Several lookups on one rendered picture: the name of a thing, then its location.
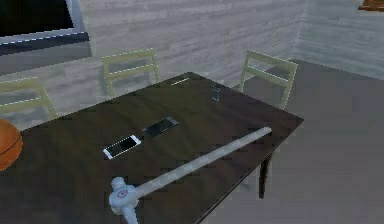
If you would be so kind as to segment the brown wooden wall shelf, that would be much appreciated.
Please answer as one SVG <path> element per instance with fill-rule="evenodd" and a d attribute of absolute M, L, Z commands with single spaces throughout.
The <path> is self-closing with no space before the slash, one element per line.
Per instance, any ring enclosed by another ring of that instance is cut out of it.
<path fill-rule="evenodd" d="M 363 0 L 358 9 L 363 11 L 384 12 L 384 0 Z"/>

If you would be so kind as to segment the white-edged smartphone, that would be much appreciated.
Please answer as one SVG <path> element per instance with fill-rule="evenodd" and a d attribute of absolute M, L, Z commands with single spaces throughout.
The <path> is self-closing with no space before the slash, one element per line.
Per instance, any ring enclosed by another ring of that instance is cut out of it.
<path fill-rule="evenodd" d="M 141 144 L 141 140 L 137 138 L 135 135 L 130 135 L 103 150 L 105 156 L 112 160 L 113 158 L 129 151 L 130 149 Z"/>

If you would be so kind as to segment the orange basketball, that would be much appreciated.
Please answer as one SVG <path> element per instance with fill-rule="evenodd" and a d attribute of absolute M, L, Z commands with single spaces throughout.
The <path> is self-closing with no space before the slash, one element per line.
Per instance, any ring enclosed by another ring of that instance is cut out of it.
<path fill-rule="evenodd" d="M 0 171 L 19 157 L 23 147 L 20 131 L 8 120 L 0 119 Z"/>

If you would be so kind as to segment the dark brown wooden table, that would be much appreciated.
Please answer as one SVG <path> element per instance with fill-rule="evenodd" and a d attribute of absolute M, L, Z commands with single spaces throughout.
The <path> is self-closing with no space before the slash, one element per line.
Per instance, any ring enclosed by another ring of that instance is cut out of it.
<path fill-rule="evenodd" d="M 212 99 L 214 85 L 219 101 Z M 166 117 L 178 125 L 155 137 L 143 131 Z M 18 159 L 0 172 L 0 224 L 126 224 L 108 203 L 113 178 L 139 186 L 270 127 L 262 139 L 137 206 L 139 224 L 202 224 L 302 121 L 200 75 L 179 75 L 24 130 Z M 103 150 L 130 135 L 141 144 L 109 160 Z"/>

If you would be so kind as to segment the pale grey baseball bat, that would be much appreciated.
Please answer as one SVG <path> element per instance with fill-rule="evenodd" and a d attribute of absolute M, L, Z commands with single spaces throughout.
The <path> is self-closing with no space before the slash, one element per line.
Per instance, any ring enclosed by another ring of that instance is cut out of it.
<path fill-rule="evenodd" d="M 112 193 L 109 195 L 109 205 L 115 215 L 123 216 L 127 224 L 139 224 L 135 208 L 139 199 L 163 188 L 180 178 L 218 160 L 222 157 L 270 134 L 270 127 L 263 127 L 244 137 L 228 143 L 197 159 L 164 173 L 138 187 L 128 185 L 122 177 L 115 177 L 111 181 Z"/>

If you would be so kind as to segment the black smartphone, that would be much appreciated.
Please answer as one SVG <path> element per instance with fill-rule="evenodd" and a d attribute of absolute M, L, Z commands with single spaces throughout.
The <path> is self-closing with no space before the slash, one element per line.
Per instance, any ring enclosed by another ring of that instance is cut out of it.
<path fill-rule="evenodd" d="M 166 117 L 144 128 L 143 131 L 149 136 L 155 137 L 177 125 L 178 122 L 175 119 L 173 119 L 172 117 Z"/>

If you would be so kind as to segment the white-framed dark window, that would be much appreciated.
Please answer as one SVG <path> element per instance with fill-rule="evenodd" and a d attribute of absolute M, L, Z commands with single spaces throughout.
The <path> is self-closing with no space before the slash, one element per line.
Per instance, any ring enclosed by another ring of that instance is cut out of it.
<path fill-rule="evenodd" d="M 0 0 L 0 76 L 92 55 L 81 0 Z"/>

